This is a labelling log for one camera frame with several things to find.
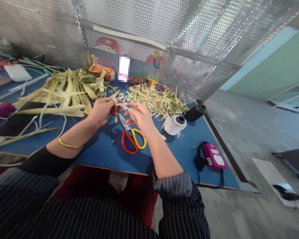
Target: rolled-up sleeve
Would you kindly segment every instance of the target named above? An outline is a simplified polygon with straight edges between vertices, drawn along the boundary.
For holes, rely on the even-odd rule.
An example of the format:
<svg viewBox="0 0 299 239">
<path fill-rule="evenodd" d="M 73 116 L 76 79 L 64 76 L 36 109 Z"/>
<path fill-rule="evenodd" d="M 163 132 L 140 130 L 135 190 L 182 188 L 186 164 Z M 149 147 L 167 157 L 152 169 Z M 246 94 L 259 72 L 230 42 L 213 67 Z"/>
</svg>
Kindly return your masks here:
<svg viewBox="0 0 299 239">
<path fill-rule="evenodd" d="M 197 186 L 190 175 L 179 175 L 158 179 L 152 173 L 153 188 L 162 198 L 164 217 L 159 222 L 161 238 L 210 238 L 204 204 Z"/>
</svg>

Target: pile of shredded husk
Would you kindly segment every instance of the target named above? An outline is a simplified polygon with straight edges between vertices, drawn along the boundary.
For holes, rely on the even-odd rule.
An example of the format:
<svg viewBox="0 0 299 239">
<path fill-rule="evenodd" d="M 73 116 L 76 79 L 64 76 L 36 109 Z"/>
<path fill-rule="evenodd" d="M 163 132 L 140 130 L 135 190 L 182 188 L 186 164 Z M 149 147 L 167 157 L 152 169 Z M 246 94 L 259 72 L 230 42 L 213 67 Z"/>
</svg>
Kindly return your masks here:
<svg viewBox="0 0 299 239">
<path fill-rule="evenodd" d="M 187 112 L 189 109 L 177 97 L 177 88 L 175 91 L 170 89 L 160 92 L 155 88 L 147 87 L 144 84 L 129 86 L 125 94 L 119 95 L 124 97 L 127 102 L 142 103 L 148 108 L 152 115 L 161 116 L 161 120 L 173 115 L 180 115 Z"/>
</svg>

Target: left hand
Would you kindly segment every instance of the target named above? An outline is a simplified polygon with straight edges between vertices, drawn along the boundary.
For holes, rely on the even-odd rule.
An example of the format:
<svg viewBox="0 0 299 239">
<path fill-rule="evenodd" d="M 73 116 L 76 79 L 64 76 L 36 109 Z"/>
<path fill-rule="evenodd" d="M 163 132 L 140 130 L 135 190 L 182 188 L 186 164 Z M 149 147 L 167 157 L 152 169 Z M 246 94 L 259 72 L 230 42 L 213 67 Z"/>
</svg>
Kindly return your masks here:
<svg viewBox="0 0 299 239">
<path fill-rule="evenodd" d="M 116 100 L 117 103 L 123 103 L 120 98 L 116 98 Z M 122 112 L 122 109 L 118 107 L 117 112 Z M 118 116 L 118 114 L 115 113 L 115 101 L 111 97 L 100 98 L 95 101 L 92 111 L 86 120 L 97 128 L 100 128 L 106 124 L 109 115 Z"/>
</svg>

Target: white paper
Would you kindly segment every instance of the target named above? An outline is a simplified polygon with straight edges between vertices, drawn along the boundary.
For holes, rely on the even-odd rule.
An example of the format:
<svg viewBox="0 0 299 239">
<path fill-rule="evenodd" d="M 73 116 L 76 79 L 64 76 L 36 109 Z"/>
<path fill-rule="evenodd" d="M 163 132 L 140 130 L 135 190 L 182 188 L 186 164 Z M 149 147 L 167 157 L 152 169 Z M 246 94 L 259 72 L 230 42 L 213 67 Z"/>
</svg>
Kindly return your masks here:
<svg viewBox="0 0 299 239">
<path fill-rule="evenodd" d="M 275 192 L 275 194 L 278 196 L 280 201 L 285 205 L 285 206 L 290 206 L 290 207 L 297 207 L 299 208 L 299 200 L 296 201 L 288 201 L 285 200 L 281 197 L 280 193 L 278 192 L 277 189 L 275 189 L 272 185 L 280 185 L 283 188 L 285 188 L 288 192 L 295 193 L 291 186 L 287 183 L 287 181 L 284 179 L 284 177 L 278 172 L 278 170 L 275 168 L 275 166 L 265 160 L 260 160 L 260 159 L 255 159 L 251 158 L 261 174 L 264 176 L 266 181 L 269 183 L 271 186 L 272 190 Z"/>
</svg>

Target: bracelet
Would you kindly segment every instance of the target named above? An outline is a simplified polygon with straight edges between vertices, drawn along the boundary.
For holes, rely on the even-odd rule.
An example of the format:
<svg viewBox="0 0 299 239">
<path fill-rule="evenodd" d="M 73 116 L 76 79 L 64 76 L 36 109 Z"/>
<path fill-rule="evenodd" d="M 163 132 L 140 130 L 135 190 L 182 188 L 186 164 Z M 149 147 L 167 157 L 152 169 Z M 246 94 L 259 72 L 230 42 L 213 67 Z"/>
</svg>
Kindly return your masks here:
<svg viewBox="0 0 299 239">
<path fill-rule="evenodd" d="M 78 146 L 78 147 L 67 145 L 67 144 L 65 144 L 65 143 L 62 142 L 61 137 L 59 137 L 59 142 L 60 142 L 62 145 L 66 146 L 66 147 L 69 147 L 69 148 L 82 148 L 82 147 L 83 147 L 83 145 Z"/>
</svg>

